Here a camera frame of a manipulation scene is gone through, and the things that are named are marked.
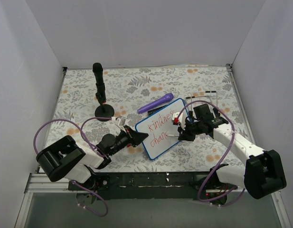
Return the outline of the blue framed whiteboard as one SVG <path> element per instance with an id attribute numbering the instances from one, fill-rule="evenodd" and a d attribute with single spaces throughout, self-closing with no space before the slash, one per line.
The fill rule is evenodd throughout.
<path id="1" fill-rule="evenodd" d="M 172 115 L 181 111 L 184 106 L 185 101 L 178 98 L 135 125 L 137 132 L 149 134 L 142 145 L 150 160 L 155 160 L 180 142 L 177 137 L 166 135 L 179 135 L 178 126 L 172 123 Z"/>

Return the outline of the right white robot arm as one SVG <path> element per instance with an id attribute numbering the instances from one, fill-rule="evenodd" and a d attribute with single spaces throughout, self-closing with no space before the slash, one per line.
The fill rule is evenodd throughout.
<path id="1" fill-rule="evenodd" d="M 225 184 L 231 184 L 234 188 L 241 187 L 255 199 L 284 189 L 287 182 L 279 153 L 275 150 L 266 151 L 237 134 L 231 120 L 216 106 L 211 111 L 211 105 L 210 102 L 203 101 L 187 117 L 182 111 L 172 116 L 172 123 L 178 126 L 178 140 L 192 142 L 196 135 L 206 134 L 227 148 L 203 180 L 198 195 L 208 183 L 215 189 L 222 188 Z M 243 163 L 244 168 L 223 164 L 222 161 L 229 152 Z"/>

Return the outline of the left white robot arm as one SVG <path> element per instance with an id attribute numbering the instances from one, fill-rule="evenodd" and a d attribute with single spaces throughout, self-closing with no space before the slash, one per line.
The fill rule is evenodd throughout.
<path id="1" fill-rule="evenodd" d="M 95 186 L 92 168 L 105 168 L 111 162 L 112 155 L 127 146 L 140 145 L 148 136 L 148 133 L 140 133 L 125 126 L 118 136 L 109 133 L 102 137 L 97 144 L 97 148 L 104 153 L 100 156 L 92 149 L 76 144 L 67 135 L 39 152 L 36 160 L 51 182 L 67 178 L 79 182 L 83 189 L 90 190 Z"/>

